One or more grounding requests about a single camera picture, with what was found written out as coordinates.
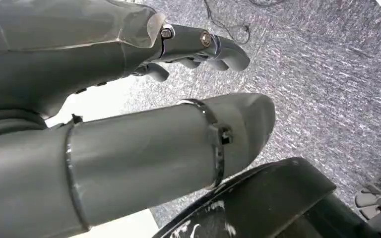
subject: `white paint mark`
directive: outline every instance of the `white paint mark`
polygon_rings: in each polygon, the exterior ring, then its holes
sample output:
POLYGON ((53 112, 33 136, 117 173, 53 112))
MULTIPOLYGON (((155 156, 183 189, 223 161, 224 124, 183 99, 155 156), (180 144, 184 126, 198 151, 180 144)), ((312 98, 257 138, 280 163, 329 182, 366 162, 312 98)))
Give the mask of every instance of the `white paint mark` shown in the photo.
POLYGON ((341 63, 343 63, 343 64, 346 64, 346 65, 351 65, 349 62, 345 62, 345 61, 340 61, 341 63))
POLYGON ((170 235, 170 238, 181 238, 180 232, 185 233, 188 230, 188 226, 191 223, 191 221, 186 221, 181 226, 176 228, 176 230, 170 235))
POLYGON ((221 207, 222 209, 225 210, 224 202, 223 201, 216 201, 214 203, 211 203, 211 205, 208 206, 208 211, 215 210, 215 208, 217 208, 217 207, 221 207))
POLYGON ((330 70, 334 70, 333 67, 330 67, 330 66, 328 66, 328 65, 326 65, 326 64, 323 64, 323 67, 325 67, 325 68, 327 68, 327 69, 330 69, 330 70))
POLYGON ((226 222, 226 231, 229 233, 230 237, 234 237, 236 235, 236 229, 232 225, 226 222))
POLYGON ((349 74, 346 74, 346 73, 343 73, 343 72, 339 72, 338 74, 344 75, 345 77, 351 77, 349 74))
POLYGON ((201 225, 200 224, 196 224, 193 226, 193 230, 192 230, 192 233, 190 234, 190 238, 193 238, 195 236, 195 230, 197 227, 200 227, 201 225))

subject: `gray plastic tube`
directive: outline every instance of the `gray plastic tube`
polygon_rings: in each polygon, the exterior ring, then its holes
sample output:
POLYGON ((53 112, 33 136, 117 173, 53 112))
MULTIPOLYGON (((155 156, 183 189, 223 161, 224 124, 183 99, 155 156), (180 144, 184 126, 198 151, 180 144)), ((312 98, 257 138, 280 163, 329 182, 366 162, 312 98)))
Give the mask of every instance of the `gray plastic tube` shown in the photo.
MULTIPOLYGON (((274 105, 260 94, 204 101, 233 131, 225 176, 248 166, 267 142, 274 105)), ((170 201, 213 183, 213 149, 204 115, 179 105, 76 126, 73 178, 84 220, 94 226, 170 201)))
MULTIPOLYGON (((204 102, 233 132, 225 176, 239 172, 267 142, 274 105, 261 94, 204 102)), ((83 233, 207 187, 213 175, 208 125, 191 105, 0 135, 0 238, 83 233)))

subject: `black plastic part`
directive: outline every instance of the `black plastic part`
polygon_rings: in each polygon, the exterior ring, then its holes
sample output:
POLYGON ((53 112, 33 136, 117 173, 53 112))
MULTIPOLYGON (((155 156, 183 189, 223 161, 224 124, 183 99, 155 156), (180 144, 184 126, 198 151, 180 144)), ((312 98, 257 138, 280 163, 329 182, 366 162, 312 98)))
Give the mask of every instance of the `black plastic part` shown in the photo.
POLYGON ((261 165, 219 186, 153 238, 380 238, 301 158, 261 165))
POLYGON ((97 87, 100 87, 100 86, 104 86, 104 85, 106 85, 107 84, 107 82, 102 82, 102 83, 98 83, 98 84, 96 84, 96 86, 97 87))
POLYGON ((135 76, 148 75, 157 82, 164 82, 169 77, 169 72, 156 63, 149 63, 141 66, 133 73, 135 76))
POLYGON ((163 40, 163 52, 159 61, 183 59, 206 49, 201 42, 201 35, 205 30, 180 25, 172 27, 175 36, 163 40))
POLYGON ((85 91, 87 91, 87 89, 83 88, 83 89, 76 91, 75 94, 80 94, 80 93, 85 92, 85 91))
POLYGON ((82 116, 77 116, 75 114, 71 114, 72 119, 68 123, 77 124, 83 122, 82 116))
POLYGON ((248 55, 246 55, 246 52, 236 45, 234 41, 221 36, 215 36, 214 39, 218 42, 220 51, 216 53, 214 59, 208 62, 211 62, 211 64, 212 61, 224 62, 235 71, 242 71, 248 67, 251 60, 248 55))
POLYGON ((226 71, 229 69, 228 65, 221 60, 208 60, 208 63, 218 71, 226 71))
POLYGON ((178 62, 181 63, 186 68, 190 68, 190 69, 197 68, 201 64, 201 62, 196 62, 196 61, 193 61, 193 60, 191 60, 189 58, 181 59, 178 62))

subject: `gray plastic cover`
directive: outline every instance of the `gray plastic cover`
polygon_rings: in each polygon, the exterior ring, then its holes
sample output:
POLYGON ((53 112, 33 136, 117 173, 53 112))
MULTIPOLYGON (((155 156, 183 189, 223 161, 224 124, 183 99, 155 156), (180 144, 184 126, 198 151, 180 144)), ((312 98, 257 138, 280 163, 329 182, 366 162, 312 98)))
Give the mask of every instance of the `gray plastic cover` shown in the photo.
POLYGON ((0 52, 107 42, 151 48, 164 20, 120 0, 0 0, 0 52))

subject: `white surface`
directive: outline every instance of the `white surface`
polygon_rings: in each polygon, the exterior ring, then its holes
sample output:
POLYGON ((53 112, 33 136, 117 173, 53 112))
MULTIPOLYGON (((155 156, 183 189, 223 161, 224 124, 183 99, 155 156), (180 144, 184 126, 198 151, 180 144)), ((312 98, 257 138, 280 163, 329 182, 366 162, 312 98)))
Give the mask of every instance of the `white surface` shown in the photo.
MULTIPOLYGON (((71 114, 83 116, 84 121, 117 116, 126 113, 123 107, 136 78, 129 77, 105 86, 91 87, 78 95, 71 95, 61 111, 46 120, 48 126, 68 122, 71 114)), ((157 224, 149 209, 99 225, 90 232, 73 238, 150 238, 158 231, 157 224)))
POLYGON ((72 238, 150 238, 158 231, 149 209, 91 229, 72 238))

